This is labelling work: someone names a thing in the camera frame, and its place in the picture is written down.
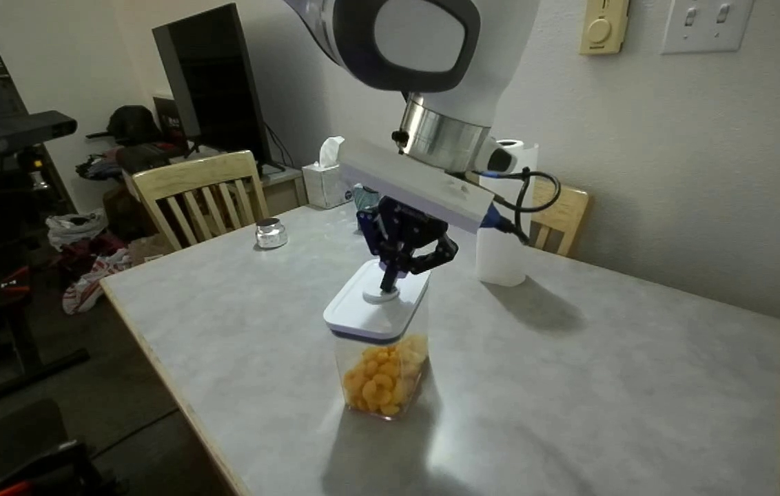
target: white wall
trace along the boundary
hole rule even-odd
[[[0,51],[24,99],[100,131],[164,92],[148,31],[207,7],[0,0]],[[630,0],[629,47],[604,60],[575,52],[582,8],[543,0],[495,133],[594,194],[582,260],[780,318],[780,0],[756,2],[742,52],[676,58],[659,56],[669,0]],[[301,162],[331,133],[388,143],[400,98],[331,67],[281,0],[240,15],[265,118]]]
[[[102,208],[109,182],[80,180],[75,165],[109,143],[86,142],[106,126],[117,106],[142,103],[148,92],[117,36],[109,2],[91,0],[0,0],[0,56],[29,114],[60,110],[80,131],[47,149],[78,211]]]

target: chair backrest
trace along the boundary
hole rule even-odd
[[[148,168],[134,173],[131,182],[151,224],[174,248],[270,219],[251,151]]]
[[[531,182],[531,201],[543,205],[554,195],[552,182]],[[560,256],[571,256],[582,220],[587,215],[589,194],[579,188],[561,188],[560,198],[531,215],[531,245],[539,250],[554,250]]]

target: clear plastic container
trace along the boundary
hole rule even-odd
[[[523,146],[523,142],[502,137],[495,142],[510,158],[510,173],[536,165],[536,146]],[[517,180],[480,180],[483,188],[495,195],[514,201],[523,182]],[[530,238],[531,215],[520,215],[520,230]],[[520,286],[525,281],[525,245],[499,230],[477,230],[477,278],[495,286]]]
[[[337,337],[337,366],[348,408],[400,419],[418,398],[426,374],[426,296],[407,330],[388,344]]]

